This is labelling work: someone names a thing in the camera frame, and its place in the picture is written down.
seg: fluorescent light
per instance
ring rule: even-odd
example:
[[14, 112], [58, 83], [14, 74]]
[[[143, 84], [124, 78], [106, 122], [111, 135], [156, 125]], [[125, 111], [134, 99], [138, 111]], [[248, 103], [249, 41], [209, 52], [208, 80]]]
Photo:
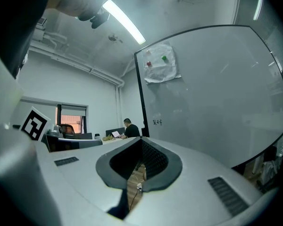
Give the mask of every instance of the fluorescent light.
[[139, 44], [143, 44], [146, 41], [134, 23], [132, 23], [128, 16], [112, 0], [106, 1], [103, 4], [103, 8], [115, 17]]
[[257, 9], [254, 15], [254, 20], [257, 20], [261, 11], [263, 0], [258, 0]]

